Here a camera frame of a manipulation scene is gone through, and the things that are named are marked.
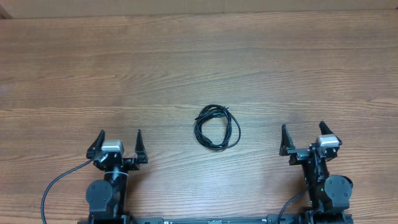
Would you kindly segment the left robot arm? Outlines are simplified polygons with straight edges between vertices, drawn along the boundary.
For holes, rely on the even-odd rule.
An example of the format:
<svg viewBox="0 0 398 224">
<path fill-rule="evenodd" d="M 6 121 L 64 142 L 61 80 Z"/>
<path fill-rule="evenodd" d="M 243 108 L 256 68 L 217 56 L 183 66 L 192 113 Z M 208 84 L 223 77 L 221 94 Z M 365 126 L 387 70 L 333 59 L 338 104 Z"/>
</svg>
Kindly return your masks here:
<svg viewBox="0 0 398 224">
<path fill-rule="evenodd" d="M 104 130 L 87 149 L 86 158 L 104 172 L 103 178 L 92 182 L 86 190 L 87 223 L 136 223 L 133 215 L 125 211 L 125 205 L 129 172 L 138 171 L 141 164 L 149 161 L 140 130 L 134 151 L 136 157 L 124 157 L 123 142 L 106 140 Z"/>
</svg>

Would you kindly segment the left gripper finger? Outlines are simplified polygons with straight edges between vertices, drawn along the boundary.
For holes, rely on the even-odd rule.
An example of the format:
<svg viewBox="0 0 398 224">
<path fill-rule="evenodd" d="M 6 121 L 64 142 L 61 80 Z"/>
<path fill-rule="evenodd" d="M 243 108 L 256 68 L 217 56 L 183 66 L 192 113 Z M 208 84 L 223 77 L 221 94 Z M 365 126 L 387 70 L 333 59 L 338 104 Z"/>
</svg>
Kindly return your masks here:
<svg viewBox="0 0 398 224">
<path fill-rule="evenodd" d="M 142 140 L 142 132 L 140 129 L 137 132 L 135 153 L 137 154 L 137 160 L 139 161 L 140 164 L 148 163 L 148 156 L 146 153 L 146 149 L 144 147 L 144 143 Z"/>
<path fill-rule="evenodd" d="M 101 130 L 96 140 L 86 151 L 86 158 L 92 159 L 95 157 L 96 153 L 101 150 L 103 142 L 105 140 L 105 130 Z"/>
</svg>

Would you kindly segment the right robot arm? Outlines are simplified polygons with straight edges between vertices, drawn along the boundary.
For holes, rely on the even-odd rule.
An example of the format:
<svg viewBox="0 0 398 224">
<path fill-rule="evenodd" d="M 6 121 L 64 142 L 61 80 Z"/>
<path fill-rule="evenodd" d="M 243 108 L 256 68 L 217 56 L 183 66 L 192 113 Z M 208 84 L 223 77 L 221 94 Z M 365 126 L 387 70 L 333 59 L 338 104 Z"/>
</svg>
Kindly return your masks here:
<svg viewBox="0 0 398 224">
<path fill-rule="evenodd" d="M 319 123 L 321 135 L 306 149 L 297 149 L 285 124 L 281 127 L 280 156 L 289 156 L 291 166 L 300 165 L 306 188 L 293 196 L 281 208 L 277 223 L 353 223 L 349 199 L 353 182 L 343 175 L 331 175 L 326 163 L 336 158 L 342 140 L 336 136 L 324 121 Z M 308 194 L 310 207 L 302 208 L 296 215 L 284 215 L 287 207 L 298 198 Z"/>
</svg>

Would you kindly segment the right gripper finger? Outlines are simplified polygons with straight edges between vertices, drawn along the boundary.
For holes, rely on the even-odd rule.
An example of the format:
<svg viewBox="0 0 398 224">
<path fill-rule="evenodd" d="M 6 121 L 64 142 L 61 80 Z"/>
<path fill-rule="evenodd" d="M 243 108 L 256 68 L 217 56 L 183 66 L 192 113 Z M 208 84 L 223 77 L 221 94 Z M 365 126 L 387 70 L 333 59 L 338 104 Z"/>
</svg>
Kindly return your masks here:
<svg viewBox="0 0 398 224">
<path fill-rule="evenodd" d="M 281 127 L 281 135 L 282 136 L 281 136 L 281 142 L 280 142 L 279 155 L 280 156 L 288 156 L 295 149 L 295 146 L 294 146 L 293 140 L 290 137 L 290 134 L 287 130 L 286 124 L 283 124 Z"/>
<path fill-rule="evenodd" d="M 322 136 L 323 135 L 334 135 L 334 137 L 338 141 L 338 144 L 342 145 L 343 141 L 337 135 L 335 135 L 333 131 L 331 131 L 331 129 L 327 126 L 327 124 L 324 121 L 321 121 L 319 123 L 319 128 L 320 128 Z"/>
</svg>

